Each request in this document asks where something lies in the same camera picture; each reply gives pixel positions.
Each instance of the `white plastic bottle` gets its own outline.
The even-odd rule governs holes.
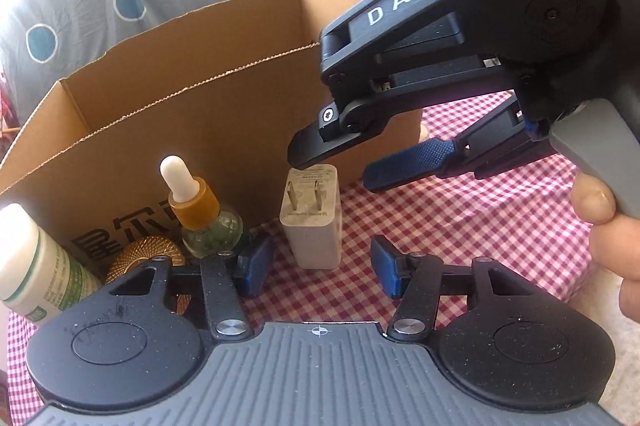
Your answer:
[[[0,300],[42,325],[100,287],[19,204],[0,210]]]

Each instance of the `black circular disc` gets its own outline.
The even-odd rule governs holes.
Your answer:
[[[483,302],[442,331],[437,353],[475,396],[530,411],[597,400],[615,359],[604,330],[551,296]]]
[[[167,396],[199,368],[200,334],[164,307],[164,291],[152,286],[148,294],[114,295],[115,283],[31,338],[27,366],[45,399],[84,410],[139,408]]]

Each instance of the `screw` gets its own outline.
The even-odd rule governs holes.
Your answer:
[[[246,323],[242,320],[224,320],[216,325],[216,330],[223,336],[239,336],[246,332]]]
[[[425,328],[424,323],[413,318],[404,318],[394,323],[394,330],[400,334],[420,334]]]

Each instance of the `blue rubber fingertip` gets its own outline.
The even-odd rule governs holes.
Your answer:
[[[378,276],[378,281],[385,294],[391,298],[399,298],[404,294],[403,280],[396,272],[393,255],[387,252],[375,240],[371,243],[371,265]]]
[[[367,165],[362,184],[375,193],[435,175],[455,152],[456,145],[452,140],[427,139]]]
[[[262,286],[267,279],[269,269],[273,264],[274,249],[275,244],[269,236],[249,257],[247,275],[242,278],[239,286],[236,288],[239,296],[242,298],[255,298],[260,294]]]

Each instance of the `table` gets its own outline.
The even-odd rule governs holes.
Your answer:
[[[451,138],[507,97],[500,93],[435,106],[425,110],[423,123],[431,136]],[[359,183],[349,186],[341,193],[340,268],[298,269],[279,224],[266,224],[278,252],[263,294],[246,301],[246,310],[254,326],[284,320],[377,321],[386,327],[396,304],[382,292],[370,265],[370,238],[378,233],[402,252],[421,250],[446,263],[490,256],[556,297],[568,298],[590,267],[589,228],[569,202],[574,175],[569,161],[553,156],[484,181],[471,174],[429,178],[382,194],[369,193]],[[465,309],[464,298],[443,297],[438,326]],[[10,316],[8,380],[17,426],[42,405],[24,361],[34,331],[25,319]]]

